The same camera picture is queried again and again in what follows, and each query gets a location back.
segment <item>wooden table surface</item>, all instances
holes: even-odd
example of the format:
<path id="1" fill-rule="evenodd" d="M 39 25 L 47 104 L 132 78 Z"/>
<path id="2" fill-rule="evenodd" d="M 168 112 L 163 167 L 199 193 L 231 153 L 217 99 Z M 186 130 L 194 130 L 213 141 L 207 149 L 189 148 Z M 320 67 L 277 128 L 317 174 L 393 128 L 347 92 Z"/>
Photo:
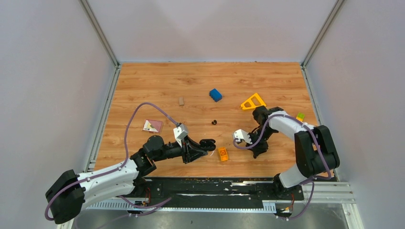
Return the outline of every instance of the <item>wooden table surface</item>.
<path id="1" fill-rule="evenodd" d="M 214 102 L 209 91 L 216 88 L 223 98 Z M 249 150 L 232 145 L 237 129 L 250 132 L 257 126 L 253 110 L 243 111 L 240 104 L 259 93 L 267 108 L 279 106 L 292 116 L 305 114 L 305 122 L 317 124 L 308 91 L 298 63 L 272 62 L 199 62 L 199 63 L 126 63 L 118 78 L 95 169 L 116 164 L 125 158 L 124 131 L 134 109 L 142 102 L 162 108 L 189 129 L 196 142 L 213 138 L 216 146 L 226 147 L 229 160 L 221 162 L 218 151 L 211 156 L 183 164 L 181 158 L 156 162 L 149 176 L 165 177 L 272 177 L 295 163 L 294 142 L 283 134 L 270 137 L 269 150 L 253 159 Z M 184 97 L 184 106 L 179 106 Z M 136 153 L 153 134 L 142 131 L 145 119 L 164 122 L 165 143 L 174 142 L 175 127 L 155 108 L 139 109 L 128 133 L 130 155 Z"/>

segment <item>blue block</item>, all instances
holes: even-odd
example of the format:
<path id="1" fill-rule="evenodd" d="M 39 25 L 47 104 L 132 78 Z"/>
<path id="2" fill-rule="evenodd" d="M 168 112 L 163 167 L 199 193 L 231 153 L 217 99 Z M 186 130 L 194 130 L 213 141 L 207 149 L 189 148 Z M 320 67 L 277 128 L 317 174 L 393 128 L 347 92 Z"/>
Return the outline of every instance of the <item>blue block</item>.
<path id="1" fill-rule="evenodd" d="M 219 93 L 219 91 L 216 90 L 215 88 L 210 91 L 210 96 L 216 102 L 218 102 L 218 101 L 220 101 L 222 99 L 221 93 Z"/>

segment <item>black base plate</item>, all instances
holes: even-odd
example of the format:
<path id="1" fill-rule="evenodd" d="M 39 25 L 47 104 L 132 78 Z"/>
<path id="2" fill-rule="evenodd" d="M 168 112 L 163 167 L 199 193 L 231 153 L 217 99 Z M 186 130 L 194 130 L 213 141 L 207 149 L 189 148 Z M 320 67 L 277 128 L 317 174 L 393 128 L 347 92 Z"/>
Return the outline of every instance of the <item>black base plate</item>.
<path id="1" fill-rule="evenodd" d="M 150 188 L 151 203 L 172 198 L 173 208 L 262 208 L 262 200 L 291 200 L 291 193 L 276 195 L 273 178 L 146 177 L 147 182 L 126 197 L 144 198 Z M 291 191 L 303 200 L 301 186 Z"/>

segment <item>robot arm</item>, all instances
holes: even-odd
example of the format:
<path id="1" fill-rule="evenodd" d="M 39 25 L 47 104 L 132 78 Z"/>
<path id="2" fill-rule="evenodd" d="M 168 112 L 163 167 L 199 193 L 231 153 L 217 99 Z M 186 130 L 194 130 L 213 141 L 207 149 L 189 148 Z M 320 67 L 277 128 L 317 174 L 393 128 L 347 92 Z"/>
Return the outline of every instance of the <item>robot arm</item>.
<path id="1" fill-rule="evenodd" d="M 253 152 L 253 158 L 268 150 L 267 140 L 273 133 L 282 132 L 295 142 L 296 164 L 274 177 L 275 182 L 280 184 L 280 189 L 294 187 L 314 175 L 326 172 L 318 151 L 314 149 L 314 141 L 309 130 L 314 133 L 329 169 L 337 168 L 340 164 L 333 139 L 326 126 L 315 127 L 307 123 L 300 125 L 287 116 L 288 114 L 279 107 L 266 109 L 260 106 L 253 111 L 253 117 L 259 127 L 250 133 L 239 129 L 233 134 L 237 143 L 246 142 L 246 147 Z"/>
<path id="2" fill-rule="evenodd" d="M 61 224 L 73 219 L 81 210 L 94 203 L 135 191 L 145 182 L 143 177 L 156 169 L 155 161 L 181 156 L 187 164 L 207 155 L 207 151 L 215 150 L 215 140 L 203 139 L 198 144 L 188 137 L 188 130 L 183 124 L 173 131 L 175 143 L 164 144 L 162 137 L 151 136 L 123 167 L 124 161 L 94 172 L 75 174 L 73 170 L 68 170 L 62 173 L 45 194 L 48 202 L 66 186 L 83 178 L 87 178 L 87 181 L 68 188 L 55 199 L 50 207 L 55 223 Z M 116 171 L 102 175 L 116 168 Z"/>

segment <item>white wall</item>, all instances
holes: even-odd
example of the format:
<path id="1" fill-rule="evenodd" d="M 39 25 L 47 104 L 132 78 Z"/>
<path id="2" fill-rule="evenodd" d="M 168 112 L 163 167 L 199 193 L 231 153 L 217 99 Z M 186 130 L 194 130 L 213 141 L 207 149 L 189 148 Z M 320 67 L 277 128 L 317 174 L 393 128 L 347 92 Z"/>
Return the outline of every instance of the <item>white wall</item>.
<path id="1" fill-rule="evenodd" d="M 405 1 L 347 0 L 308 71 L 367 229 L 405 225 Z"/>
<path id="2" fill-rule="evenodd" d="M 80 172 L 113 66 L 77 0 L 0 2 L 0 228 L 54 229 L 45 192 Z"/>
<path id="3" fill-rule="evenodd" d="M 335 0 L 89 2 L 122 62 L 297 62 Z"/>

